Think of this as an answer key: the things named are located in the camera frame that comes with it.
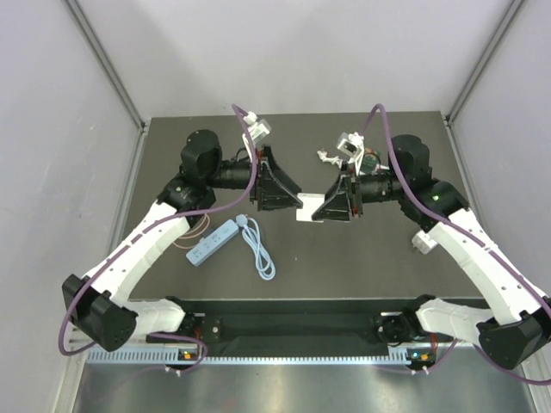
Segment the white 80W charger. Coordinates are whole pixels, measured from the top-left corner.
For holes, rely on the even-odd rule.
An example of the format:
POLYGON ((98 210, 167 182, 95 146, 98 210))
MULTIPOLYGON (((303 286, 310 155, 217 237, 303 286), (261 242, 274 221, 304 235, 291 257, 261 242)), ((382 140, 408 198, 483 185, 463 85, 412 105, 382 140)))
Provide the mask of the white 80W charger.
POLYGON ((313 214, 324 204, 324 194, 298 193, 302 207, 295 210, 296 220, 299 222, 313 222, 313 214))

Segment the dark green charger cube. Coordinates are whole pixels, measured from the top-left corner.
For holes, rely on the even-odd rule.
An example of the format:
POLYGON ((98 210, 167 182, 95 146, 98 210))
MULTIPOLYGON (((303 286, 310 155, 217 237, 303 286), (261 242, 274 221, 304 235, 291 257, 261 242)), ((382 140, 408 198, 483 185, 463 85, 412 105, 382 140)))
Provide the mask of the dark green charger cube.
POLYGON ((362 158, 360 171, 364 175, 372 175, 378 171, 380 164, 381 156, 378 151, 365 151, 362 158))

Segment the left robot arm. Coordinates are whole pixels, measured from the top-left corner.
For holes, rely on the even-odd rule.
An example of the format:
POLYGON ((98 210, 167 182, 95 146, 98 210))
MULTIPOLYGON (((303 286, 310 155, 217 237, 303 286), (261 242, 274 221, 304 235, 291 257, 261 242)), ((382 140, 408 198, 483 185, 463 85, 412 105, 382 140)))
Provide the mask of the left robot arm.
POLYGON ((245 158, 223 158, 215 132, 202 129, 189 135, 181 151, 176 175, 164 186, 145 217, 107 258, 83 276, 71 274, 62 284, 65 315, 58 345, 64 355, 69 325, 80 329, 93 344, 111 352, 137 336, 168 333, 188 340, 195 320, 174 299, 132 301, 130 295, 155 261, 185 236, 201 219, 232 208, 216 206, 217 188, 237 189, 259 210, 300 208, 300 187, 279 167, 268 145, 261 121, 242 135, 245 158))

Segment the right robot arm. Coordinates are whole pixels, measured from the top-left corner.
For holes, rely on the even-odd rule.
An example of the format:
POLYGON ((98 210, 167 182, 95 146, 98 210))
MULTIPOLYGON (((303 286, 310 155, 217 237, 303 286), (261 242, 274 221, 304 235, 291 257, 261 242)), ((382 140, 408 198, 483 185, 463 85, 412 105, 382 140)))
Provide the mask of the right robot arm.
POLYGON ((487 236, 466 199, 450 183, 432 175, 430 150, 420 138, 398 135, 389 165, 361 171, 368 152, 358 133, 343 133, 337 149, 345 158, 313 221, 344 221, 362 215, 367 203, 397 201, 420 230, 412 240, 423 253, 442 247, 484 297, 485 309, 457 305, 431 295, 411 301, 396 322, 381 320, 388 342, 419 341, 430 333, 479 347, 497 366, 512 370, 550 342, 550 298, 519 274, 487 236))

